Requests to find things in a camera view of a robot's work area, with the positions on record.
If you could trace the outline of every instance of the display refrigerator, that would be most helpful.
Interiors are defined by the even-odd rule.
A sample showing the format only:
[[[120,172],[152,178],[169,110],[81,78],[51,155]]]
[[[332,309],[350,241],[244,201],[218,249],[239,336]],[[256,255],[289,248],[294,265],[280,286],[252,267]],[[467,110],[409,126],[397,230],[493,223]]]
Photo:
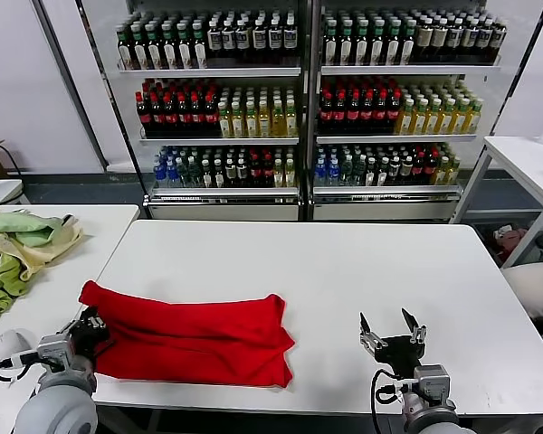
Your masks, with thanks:
[[[153,218],[447,221],[543,0],[81,0]]]

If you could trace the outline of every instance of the folded red shirt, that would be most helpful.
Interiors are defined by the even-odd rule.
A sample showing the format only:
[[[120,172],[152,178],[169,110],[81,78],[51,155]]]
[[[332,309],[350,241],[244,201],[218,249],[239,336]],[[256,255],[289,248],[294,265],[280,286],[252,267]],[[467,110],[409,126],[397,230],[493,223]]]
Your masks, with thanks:
[[[284,352],[294,345],[272,294],[231,303],[169,304],[125,296],[88,281],[79,300],[96,306],[114,344],[97,372],[120,379],[286,387]]]

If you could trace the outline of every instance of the fabric pile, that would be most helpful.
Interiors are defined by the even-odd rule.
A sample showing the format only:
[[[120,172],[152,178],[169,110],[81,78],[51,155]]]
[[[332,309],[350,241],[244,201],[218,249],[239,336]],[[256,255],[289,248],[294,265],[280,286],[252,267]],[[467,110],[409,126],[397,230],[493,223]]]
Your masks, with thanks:
[[[230,303],[168,304],[87,282],[80,301],[97,307],[111,345],[96,371],[119,379],[286,387],[284,353],[294,341],[281,326],[276,295]]]
[[[0,315],[28,291],[26,282],[82,236],[77,219],[0,212]]]

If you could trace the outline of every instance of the white table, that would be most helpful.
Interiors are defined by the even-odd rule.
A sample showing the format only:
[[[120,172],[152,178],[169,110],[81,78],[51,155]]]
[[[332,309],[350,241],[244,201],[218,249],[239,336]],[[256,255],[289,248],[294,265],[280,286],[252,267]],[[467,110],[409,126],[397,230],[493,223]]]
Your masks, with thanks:
[[[166,302],[276,293],[296,341],[285,390],[99,375],[99,403],[367,413],[384,365],[359,343],[358,312],[384,337],[408,332],[405,307],[428,326],[422,362],[444,365],[461,415],[543,414],[543,341],[467,226],[138,221],[98,281]]]
[[[0,203],[30,203],[23,194],[13,200],[23,190],[23,183],[20,179],[0,179]]]
[[[543,139],[530,137],[485,137],[484,147],[450,223],[459,223],[471,205],[482,178],[495,160],[543,206]],[[543,211],[519,245],[509,255],[503,268],[512,267],[533,247],[543,231]]]
[[[81,306],[82,285],[99,276],[139,210],[136,205],[6,205],[0,211],[21,208],[43,217],[73,214],[85,233],[82,241],[33,276],[30,292],[0,316],[0,334],[23,328],[38,340],[72,320]],[[0,382],[0,434],[8,434],[14,427],[16,415],[41,373],[43,369],[35,366],[10,388]]]

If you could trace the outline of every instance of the green cloth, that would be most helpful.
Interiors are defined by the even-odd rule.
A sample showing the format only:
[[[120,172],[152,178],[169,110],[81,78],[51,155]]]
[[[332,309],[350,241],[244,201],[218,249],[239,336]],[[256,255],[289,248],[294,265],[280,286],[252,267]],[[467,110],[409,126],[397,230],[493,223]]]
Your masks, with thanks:
[[[0,212],[0,233],[8,232],[12,238],[29,247],[51,242],[62,229],[62,223],[58,217],[43,218],[27,212]]]
[[[13,303],[13,297],[26,293],[26,283],[19,279],[22,266],[14,256],[0,255],[0,314]]]

